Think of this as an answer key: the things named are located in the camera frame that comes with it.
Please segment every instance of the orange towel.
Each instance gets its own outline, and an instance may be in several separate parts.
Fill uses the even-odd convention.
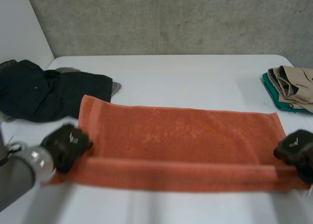
[[[85,95],[79,126],[93,154],[54,181],[188,192],[308,188],[273,155],[285,137],[276,113],[128,107]]]

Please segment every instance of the stack of folded clothes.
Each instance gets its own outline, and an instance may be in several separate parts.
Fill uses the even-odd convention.
[[[280,66],[269,69],[262,78],[278,109],[313,112],[313,68]]]

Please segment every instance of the table surface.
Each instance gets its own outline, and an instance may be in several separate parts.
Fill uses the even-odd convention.
[[[278,111],[261,83],[279,55],[61,57],[48,69],[74,67],[122,84],[112,103],[241,112],[278,112],[286,134],[313,131],[313,116]],[[3,123],[6,142],[38,144],[65,122]],[[0,213],[3,223],[67,224],[310,224],[313,203],[296,191],[251,193],[146,192],[63,184],[34,188]]]

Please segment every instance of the beige pants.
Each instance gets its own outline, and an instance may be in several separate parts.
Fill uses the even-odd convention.
[[[295,109],[313,112],[313,68],[280,66],[268,71],[268,77],[279,92],[279,102]]]

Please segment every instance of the folded clothes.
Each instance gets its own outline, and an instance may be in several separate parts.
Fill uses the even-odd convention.
[[[268,78],[279,93],[279,102],[294,109],[313,112],[313,69],[280,66],[268,70]]]
[[[285,138],[276,113],[130,107],[85,95],[79,126],[93,154],[52,182],[185,192],[308,188],[273,155]]]
[[[276,90],[276,88],[273,86],[272,82],[269,80],[268,74],[264,73],[262,75],[262,78],[263,78],[263,85],[264,85],[264,87],[268,91],[268,94],[270,95],[273,103],[275,104],[275,106],[279,110],[289,111],[289,112],[309,112],[306,109],[296,109],[296,108],[293,108],[289,103],[279,102],[279,93]]]

